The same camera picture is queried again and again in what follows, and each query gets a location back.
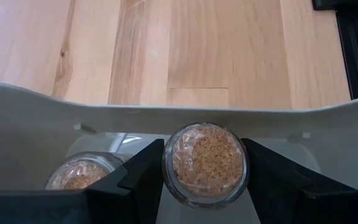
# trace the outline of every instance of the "wooden floor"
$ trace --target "wooden floor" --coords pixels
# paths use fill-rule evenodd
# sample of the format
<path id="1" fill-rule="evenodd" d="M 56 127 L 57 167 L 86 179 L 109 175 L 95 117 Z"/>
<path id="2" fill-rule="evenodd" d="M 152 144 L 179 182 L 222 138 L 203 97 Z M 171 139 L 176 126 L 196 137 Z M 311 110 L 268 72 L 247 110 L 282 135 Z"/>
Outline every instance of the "wooden floor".
<path id="1" fill-rule="evenodd" d="M 0 0 L 0 82 L 91 104 L 349 100 L 334 13 L 310 0 Z"/>

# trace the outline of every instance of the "granular brown material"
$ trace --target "granular brown material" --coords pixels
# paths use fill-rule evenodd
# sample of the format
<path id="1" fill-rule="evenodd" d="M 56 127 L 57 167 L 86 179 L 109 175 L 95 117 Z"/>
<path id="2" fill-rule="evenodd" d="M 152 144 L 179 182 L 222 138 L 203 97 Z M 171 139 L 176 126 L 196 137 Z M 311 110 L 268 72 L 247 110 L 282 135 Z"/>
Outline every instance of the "granular brown material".
<path id="1" fill-rule="evenodd" d="M 202 197 L 221 197 L 235 189 L 244 174 L 237 139 L 219 126 L 194 126 L 173 148 L 173 170 L 182 187 Z"/>
<path id="2" fill-rule="evenodd" d="M 83 189 L 102 179 L 107 173 L 97 164 L 77 161 L 69 164 L 55 178 L 53 189 Z"/>

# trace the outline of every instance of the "glass jar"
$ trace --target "glass jar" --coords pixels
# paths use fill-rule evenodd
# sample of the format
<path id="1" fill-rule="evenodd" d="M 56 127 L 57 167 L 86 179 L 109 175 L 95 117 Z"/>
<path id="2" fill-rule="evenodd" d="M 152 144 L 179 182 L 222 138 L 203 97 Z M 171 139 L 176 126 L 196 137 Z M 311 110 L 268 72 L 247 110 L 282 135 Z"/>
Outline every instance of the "glass jar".
<path id="1" fill-rule="evenodd" d="M 129 158 L 129 155 L 117 152 L 79 152 L 52 173 L 45 189 L 83 189 L 116 170 Z"/>
<path id="2" fill-rule="evenodd" d="M 215 124 L 196 123 L 176 132 L 166 143 L 162 160 L 168 190 L 191 208 L 223 208 L 247 186 L 245 146 Z"/>

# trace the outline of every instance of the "black frame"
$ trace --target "black frame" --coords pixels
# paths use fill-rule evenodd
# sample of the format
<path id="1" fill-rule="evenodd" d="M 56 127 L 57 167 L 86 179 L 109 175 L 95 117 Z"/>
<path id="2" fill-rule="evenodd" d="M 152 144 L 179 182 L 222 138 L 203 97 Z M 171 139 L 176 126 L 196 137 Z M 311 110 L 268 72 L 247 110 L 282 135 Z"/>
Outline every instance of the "black frame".
<path id="1" fill-rule="evenodd" d="M 358 0 L 312 0 L 317 11 L 335 10 L 351 98 L 358 98 Z"/>

